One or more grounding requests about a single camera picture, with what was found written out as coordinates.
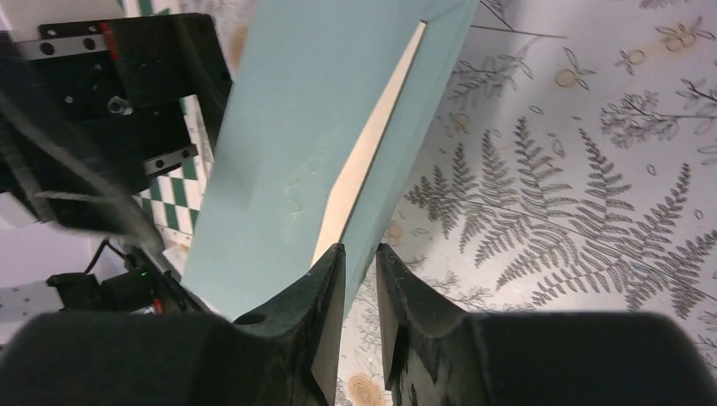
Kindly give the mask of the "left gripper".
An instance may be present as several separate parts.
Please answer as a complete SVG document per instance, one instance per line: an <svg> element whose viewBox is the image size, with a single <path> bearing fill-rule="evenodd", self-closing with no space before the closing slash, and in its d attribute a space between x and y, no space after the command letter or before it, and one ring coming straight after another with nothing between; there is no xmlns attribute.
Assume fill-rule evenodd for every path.
<svg viewBox="0 0 717 406"><path fill-rule="evenodd" d="M132 193L197 150L181 102L195 96L210 146L233 82L208 14L43 24L1 34L1 183L41 222L165 247Z"/></svg>

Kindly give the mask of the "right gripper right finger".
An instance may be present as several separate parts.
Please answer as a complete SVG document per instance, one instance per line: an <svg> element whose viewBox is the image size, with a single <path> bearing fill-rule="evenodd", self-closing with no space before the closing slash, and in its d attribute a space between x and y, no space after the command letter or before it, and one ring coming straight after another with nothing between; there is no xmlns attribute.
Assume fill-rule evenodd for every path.
<svg viewBox="0 0 717 406"><path fill-rule="evenodd" d="M386 389L396 405L713 405L716 385L669 318L470 313L375 253Z"/></svg>

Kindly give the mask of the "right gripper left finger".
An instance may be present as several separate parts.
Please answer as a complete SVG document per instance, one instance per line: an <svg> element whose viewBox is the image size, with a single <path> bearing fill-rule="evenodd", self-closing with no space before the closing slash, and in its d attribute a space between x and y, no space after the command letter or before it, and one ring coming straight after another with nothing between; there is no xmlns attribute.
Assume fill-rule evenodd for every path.
<svg viewBox="0 0 717 406"><path fill-rule="evenodd" d="M65 310L37 316L1 355L4 405L332 405L345 249L229 321L205 312Z"/></svg>

